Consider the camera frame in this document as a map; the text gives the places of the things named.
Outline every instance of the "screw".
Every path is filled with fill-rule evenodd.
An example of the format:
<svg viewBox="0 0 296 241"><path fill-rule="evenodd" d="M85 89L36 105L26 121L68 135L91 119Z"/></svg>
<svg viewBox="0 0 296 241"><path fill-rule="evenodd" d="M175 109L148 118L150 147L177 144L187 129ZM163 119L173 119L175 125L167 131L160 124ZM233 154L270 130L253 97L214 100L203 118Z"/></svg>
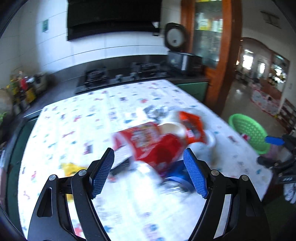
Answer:
<svg viewBox="0 0 296 241"><path fill-rule="evenodd" d="M249 180L248 176L246 176L246 175L242 175L242 179L243 179L244 181L248 181L248 180Z"/></svg>
<svg viewBox="0 0 296 241"><path fill-rule="evenodd" d="M213 176L218 176L219 175L219 171L217 171L217 170L211 170L211 174Z"/></svg>
<svg viewBox="0 0 296 241"><path fill-rule="evenodd" d="M79 176L84 176L86 174L86 170L80 170L78 175Z"/></svg>
<svg viewBox="0 0 296 241"><path fill-rule="evenodd" d="M48 179L49 179L50 181L53 181L55 178L56 178L55 175L50 175Z"/></svg>

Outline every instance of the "green plastic basket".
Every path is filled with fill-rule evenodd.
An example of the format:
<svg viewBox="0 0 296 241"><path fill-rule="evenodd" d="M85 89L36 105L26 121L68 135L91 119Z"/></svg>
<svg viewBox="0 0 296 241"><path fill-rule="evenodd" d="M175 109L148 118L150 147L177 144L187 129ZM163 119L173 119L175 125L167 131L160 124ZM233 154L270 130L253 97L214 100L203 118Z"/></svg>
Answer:
<svg viewBox="0 0 296 241"><path fill-rule="evenodd" d="M257 121L243 114L234 114L229 117L228 123L239 134L251 137L248 143L259 155L269 151L270 144L265 142L267 132Z"/></svg>

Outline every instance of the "patterned tablecloth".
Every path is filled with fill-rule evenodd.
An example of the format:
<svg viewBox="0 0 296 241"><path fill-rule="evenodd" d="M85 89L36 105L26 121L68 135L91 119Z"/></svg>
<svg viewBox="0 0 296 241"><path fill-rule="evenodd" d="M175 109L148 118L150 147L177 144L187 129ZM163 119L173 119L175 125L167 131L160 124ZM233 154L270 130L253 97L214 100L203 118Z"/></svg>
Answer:
<svg viewBox="0 0 296 241"><path fill-rule="evenodd" d="M98 90L44 107L27 142L18 184L20 222L25 234L38 196L49 175L73 175L112 147L113 132L149 120L143 109L150 105L196 108L205 127L216 137L211 169L225 176L250 177L262 199L271 172L256 163L258 155L211 110L166 80L132 83ZM115 159L129 155L121 151ZM147 166L108 180L93 200L98 216L112 241L183 241L190 236L205 200L198 194L167 190ZM68 200L77 235L83 237L73 200ZM228 214L224 208L216 236L223 233Z"/></svg>

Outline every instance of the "kitchen counter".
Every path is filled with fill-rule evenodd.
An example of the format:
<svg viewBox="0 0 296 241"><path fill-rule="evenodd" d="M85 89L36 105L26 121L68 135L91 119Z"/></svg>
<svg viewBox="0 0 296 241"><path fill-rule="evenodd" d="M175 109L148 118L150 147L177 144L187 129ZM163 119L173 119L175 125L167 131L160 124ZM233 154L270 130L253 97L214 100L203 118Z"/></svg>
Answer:
<svg viewBox="0 0 296 241"><path fill-rule="evenodd" d="M114 76L115 78L115 75L119 73L125 73L123 70L127 71L127 69L113 70L111 78L112 76ZM23 113L23 116L26 116L31 113L34 113L35 111L41 110L44 106L47 106L51 103L79 95L79 94L75 94L75 88L81 77L82 76L69 79L69 80L53 80L49 89L43 94L41 94L40 96L38 96L38 98L34 101L34 103L31 104L31 107ZM178 75L177 77L167 77L165 79L175 85L184 84L184 83L209 82L209 80L204 75L199 75L195 77ZM118 86L122 84L129 84L129 83L136 83L136 82L143 82L143 80L119 83L112 86ZM102 85L100 88L97 88L97 89L102 89L106 87L110 87L110 85Z"/></svg>

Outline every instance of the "white tile wall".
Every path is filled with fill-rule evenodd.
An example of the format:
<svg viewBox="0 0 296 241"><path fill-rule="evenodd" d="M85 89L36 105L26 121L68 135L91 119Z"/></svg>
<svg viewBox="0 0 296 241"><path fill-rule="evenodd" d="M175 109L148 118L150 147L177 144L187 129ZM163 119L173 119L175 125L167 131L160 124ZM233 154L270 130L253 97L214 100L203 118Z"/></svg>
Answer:
<svg viewBox="0 0 296 241"><path fill-rule="evenodd" d="M139 46L123 46L123 47L114 47L106 48L106 58L121 57L128 55L138 55Z"/></svg>
<svg viewBox="0 0 296 241"><path fill-rule="evenodd" d="M19 25L21 11L17 12L10 21L0 38L0 87L10 83L12 72L21 67L19 47Z"/></svg>
<svg viewBox="0 0 296 241"><path fill-rule="evenodd" d="M67 0L28 0L22 7L20 59L28 70L55 72L103 58L167 54L164 39L145 32L100 34L68 42L67 6ZM180 18L181 0L163 0L160 26L168 22L180 23ZM42 33L42 21L46 19L49 20L48 31ZM30 56L27 63L24 63L25 56Z"/></svg>
<svg viewBox="0 0 296 241"><path fill-rule="evenodd" d="M84 53L79 53L76 55L73 55L74 64L82 64L90 61L95 61L99 59L104 59L105 57L105 49L98 49L93 51L88 51Z"/></svg>
<svg viewBox="0 0 296 241"><path fill-rule="evenodd" d="M106 48L106 38L104 34L88 36L71 41L73 54L84 53L92 50Z"/></svg>

